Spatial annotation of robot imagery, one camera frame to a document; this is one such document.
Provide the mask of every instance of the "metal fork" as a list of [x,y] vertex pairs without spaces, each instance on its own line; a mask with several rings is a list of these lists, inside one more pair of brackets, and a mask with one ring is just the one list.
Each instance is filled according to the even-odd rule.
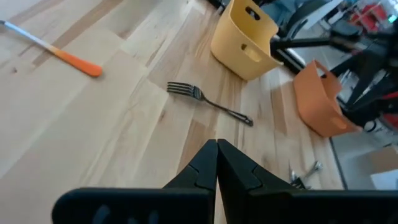
[[253,126],[253,120],[250,117],[211,102],[210,100],[208,100],[205,97],[203,92],[197,86],[190,85],[188,83],[168,82],[167,83],[167,91],[169,93],[176,93],[176,94],[180,94],[180,95],[190,96],[199,101],[205,101],[206,103],[227,112],[232,117],[244,122],[245,124],[249,125],[250,127]]

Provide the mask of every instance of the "wood grain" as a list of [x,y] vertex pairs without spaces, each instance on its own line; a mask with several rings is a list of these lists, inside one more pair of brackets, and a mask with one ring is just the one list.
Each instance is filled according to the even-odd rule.
[[[281,179],[324,170],[315,189],[342,189],[333,151],[300,120],[293,76],[244,82],[210,52],[219,15],[204,0],[0,0],[5,19],[103,65],[91,79],[9,31],[0,32],[0,223],[50,223],[76,187],[163,187],[207,139],[225,138]],[[254,120],[165,91],[199,86]],[[226,223],[220,193],[215,223]]]

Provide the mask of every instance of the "orange basket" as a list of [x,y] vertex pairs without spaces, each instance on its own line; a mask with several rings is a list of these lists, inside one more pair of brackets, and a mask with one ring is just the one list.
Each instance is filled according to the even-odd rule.
[[343,116],[336,95],[342,87],[338,79],[314,60],[293,80],[301,119],[323,137],[360,131],[359,126]]
[[232,0],[217,24],[211,52],[245,80],[283,63],[271,57],[269,42],[278,26],[252,0]]

